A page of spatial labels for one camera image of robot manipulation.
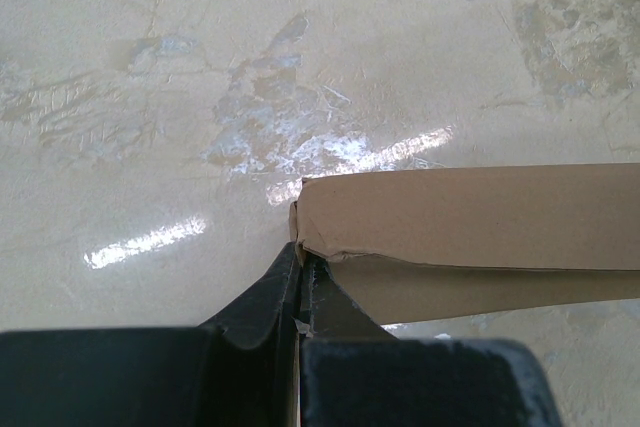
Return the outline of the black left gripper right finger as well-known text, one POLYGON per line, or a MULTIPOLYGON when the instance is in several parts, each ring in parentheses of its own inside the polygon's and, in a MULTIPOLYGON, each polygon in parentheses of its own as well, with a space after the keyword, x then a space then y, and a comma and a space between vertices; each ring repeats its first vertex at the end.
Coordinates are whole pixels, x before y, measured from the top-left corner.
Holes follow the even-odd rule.
POLYGON ((560 426, 541 365, 508 339, 399 339, 337 284, 327 261, 304 263, 304 426, 560 426))

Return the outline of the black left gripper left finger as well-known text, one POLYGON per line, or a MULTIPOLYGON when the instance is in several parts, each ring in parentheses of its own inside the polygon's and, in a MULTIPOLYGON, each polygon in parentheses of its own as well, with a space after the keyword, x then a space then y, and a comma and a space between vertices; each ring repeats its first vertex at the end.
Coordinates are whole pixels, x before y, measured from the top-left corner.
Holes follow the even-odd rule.
POLYGON ((266 273, 197 326, 10 331, 5 426, 292 426, 300 266, 266 273))

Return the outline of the brown cardboard box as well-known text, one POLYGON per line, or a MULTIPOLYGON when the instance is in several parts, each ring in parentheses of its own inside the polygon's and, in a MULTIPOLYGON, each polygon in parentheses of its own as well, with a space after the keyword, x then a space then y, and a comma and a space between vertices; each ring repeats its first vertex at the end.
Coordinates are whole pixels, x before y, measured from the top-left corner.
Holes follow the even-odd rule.
POLYGON ((289 219, 300 257, 382 324, 639 295, 633 163, 307 179, 289 219))

